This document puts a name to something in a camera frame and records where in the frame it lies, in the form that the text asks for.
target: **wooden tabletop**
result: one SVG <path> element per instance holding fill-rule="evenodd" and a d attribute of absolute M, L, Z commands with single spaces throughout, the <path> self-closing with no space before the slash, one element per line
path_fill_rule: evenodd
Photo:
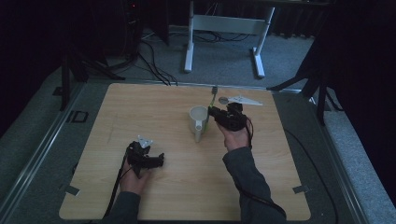
<path fill-rule="evenodd" d="M 217 98 L 239 94 L 263 102 L 244 105 L 244 114 L 252 119 L 253 156 L 273 200 L 288 220 L 309 219 L 304 194 L 293 191 L 301 182 L 271 92 L 219 88 Z M 211 100 L 210 87 L 110 85 L 70 184 L 80 193 L 66 193 L 60 217 L 103 217 L 125 148 L 140 134 L 154 141 L 149 155 L 164 153 L 165 161 L 152 172 L 139 219 L 240 220 L 239 193 L 222 161 L 223 135 L 212 117 L 201 142 L 189 129 L 190 108 Z M 217 101 L 215 106 L 225 109 Z"/>

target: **person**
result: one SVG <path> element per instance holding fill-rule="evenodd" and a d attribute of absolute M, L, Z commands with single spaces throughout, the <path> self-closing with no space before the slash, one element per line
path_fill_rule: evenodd
<path fill-rule="evenodd" d="M 249 134 L 246 129 L 231 132 L 218 124 L 224 135 L 224 146 L 227 153 L 223 162 L 240 191 L 241 222 L 257 223 L 287 223 L 282 209 L 273 203 L 271 190 L 264 176 L 254 163 Z M 150 172 L 145 172 L 138 178 L 127 162 L 123 166 L 124 177 L 120 181 L 120 194 L 107 217 L 101 224 L 107 223 L 137 223 L 140 195 L 149 180 Z"/>

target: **white metal stand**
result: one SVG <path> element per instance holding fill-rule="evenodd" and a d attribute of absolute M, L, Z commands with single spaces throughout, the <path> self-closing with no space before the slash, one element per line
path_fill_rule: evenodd
<path fill-rule="evenodd" d="M 192 54 L 194 52 L 194 43 L 192 42 L 193 31 L 205 30 L 223 33 L 259 35 L 259 44 L 257 48 L 253 48 L 252 52 L 258 73 L 257 75 L 259 77 L 265 77 L 260 53 L 262 52 L 262 45 L 264 44 L 265 37 L 267 36 L 274 10 L 274 7 L 269 7 L 265 20 L 194 15 L 194 2 L 190 1 L 189 44 L 187 46 L 186 62 L 184 66 L 185 72 L 189 73 L 192 71 Z"/>

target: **gray sleeve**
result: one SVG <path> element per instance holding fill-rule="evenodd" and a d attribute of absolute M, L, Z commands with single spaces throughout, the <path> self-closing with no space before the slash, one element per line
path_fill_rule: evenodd
<path fill-rule="evenodd" d="M 137 224 L 140 196 L 132 192 L 120 192 L 110 214 L 99 223 Z"/>
<path fill-rule="evenodd" d="M 235 185 L 259 198 L 273 202 L 271 190 L 264 176 L 257 170 L 250 148 L 232 150 L 225 154 L 223 161 Z M 239 204 L 242 223 L 287 223 L 275 208 L 256 202 L 245 194 L 240 193 Z"/>

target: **mug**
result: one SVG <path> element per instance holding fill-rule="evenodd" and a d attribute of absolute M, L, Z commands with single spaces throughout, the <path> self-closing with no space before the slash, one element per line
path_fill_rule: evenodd
<path fill-rule="evenodd" d="M 190 110 L 190 129 L 195 133 L 195 142 L 201 141 L 201 135 L 205 131 L 207 122 L 207 108 L 201 105 Z"/>

